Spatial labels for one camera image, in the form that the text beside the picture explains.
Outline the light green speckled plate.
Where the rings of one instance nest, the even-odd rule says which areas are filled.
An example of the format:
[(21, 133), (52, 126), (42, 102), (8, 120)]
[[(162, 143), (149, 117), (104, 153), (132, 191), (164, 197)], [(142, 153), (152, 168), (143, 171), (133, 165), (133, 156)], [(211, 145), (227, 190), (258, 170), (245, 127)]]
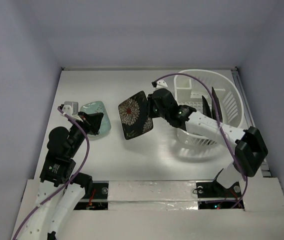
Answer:
[(80, 108), (80, 111), (86, 114), (103, 113), (103, 119), (101, 121), (99, 134), (98, 135), (88, 134), (90, 138), (103, 137), (110, 132), (111, 122), (107, 114), (106, 107), (102, 101), (94, 101), (87, 103)]

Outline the black floral square plate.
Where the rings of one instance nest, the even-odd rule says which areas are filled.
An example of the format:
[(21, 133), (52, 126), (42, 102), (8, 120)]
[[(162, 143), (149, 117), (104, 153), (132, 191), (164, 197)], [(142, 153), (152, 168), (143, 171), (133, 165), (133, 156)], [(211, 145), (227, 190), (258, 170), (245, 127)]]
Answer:
[(124, 138), (130, 140), (153, 129), (153, 121), (148, 117), (147, 98), (140, 91), (119, 104), (118, 112)]

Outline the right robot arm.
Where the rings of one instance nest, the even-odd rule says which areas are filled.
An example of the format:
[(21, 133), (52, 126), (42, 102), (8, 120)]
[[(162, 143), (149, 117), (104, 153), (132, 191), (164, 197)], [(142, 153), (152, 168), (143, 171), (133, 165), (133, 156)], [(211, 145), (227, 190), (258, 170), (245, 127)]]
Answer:
[(212, 183), (212, 191), (217, 196), (225, 195), (234, 183), (254, 177), (268, 155), (256, 127), (242, 129), (223, 124), (218, 118), (210, 118), (193, 107), (179, 105), (165, 88), (149, 94), (147, 101), (149, 117), (161, 117), (174, 128), (199, 134), (229, 150), (233, 162), (223, 168)]

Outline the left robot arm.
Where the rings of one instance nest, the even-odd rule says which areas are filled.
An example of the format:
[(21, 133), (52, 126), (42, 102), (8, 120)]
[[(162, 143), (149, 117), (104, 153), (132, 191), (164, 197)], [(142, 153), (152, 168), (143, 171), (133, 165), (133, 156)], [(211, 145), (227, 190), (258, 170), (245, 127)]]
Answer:
[(16, 230), (14, 240), (58, 239), (78, 202), (92, 193), (92, 176), (74, 170), (73, 158), (82, 143), (89, 141), (88, 135), (99, 133), (103, 113), (62, 115), (72, 126), (59, 126), (49, 133), (34, 207)]

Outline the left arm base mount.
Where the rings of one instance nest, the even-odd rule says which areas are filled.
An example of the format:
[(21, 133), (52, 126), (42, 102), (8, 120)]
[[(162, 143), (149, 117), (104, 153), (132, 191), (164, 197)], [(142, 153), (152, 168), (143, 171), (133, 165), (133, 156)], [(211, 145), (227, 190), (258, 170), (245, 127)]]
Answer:
[(108, 181), (93, 181), (91, 193), (86, 194), (77, 203), (74, 210), (108, 210), (108, 192)]

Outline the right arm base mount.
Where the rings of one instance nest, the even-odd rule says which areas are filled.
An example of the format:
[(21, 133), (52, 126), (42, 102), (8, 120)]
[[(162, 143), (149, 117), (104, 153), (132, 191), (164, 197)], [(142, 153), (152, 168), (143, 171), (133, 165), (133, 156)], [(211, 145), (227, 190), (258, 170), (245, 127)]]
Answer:
[(196, 182), (192, 194), (197, 197), (200, 210), (231, 209), (234, 205), (235, 209), (245, 208), (242, 200), (237, 203), (242, 196), (239, 182), (235, 182), (230, 188), (224, 188), (214, 181)]

